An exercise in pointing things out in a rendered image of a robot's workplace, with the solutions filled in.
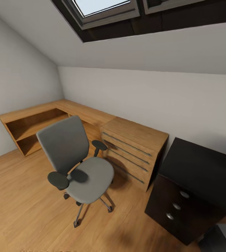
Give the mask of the swivel chair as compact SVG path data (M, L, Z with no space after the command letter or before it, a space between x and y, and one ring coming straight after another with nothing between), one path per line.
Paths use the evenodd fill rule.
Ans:
M102 141L93 140L95 153L83 161L89 153L89 141L80 117L74 115L58 121L38 131L36 136L55 169L48 175L49 182L60 191L66 190L65 199L69 194L81 206L74 227L79 226L78 219L84 204L100 200L111 213L112 207L101 196L113 182L115 171L110 162L97 157L99 150L107 150L107 146Z

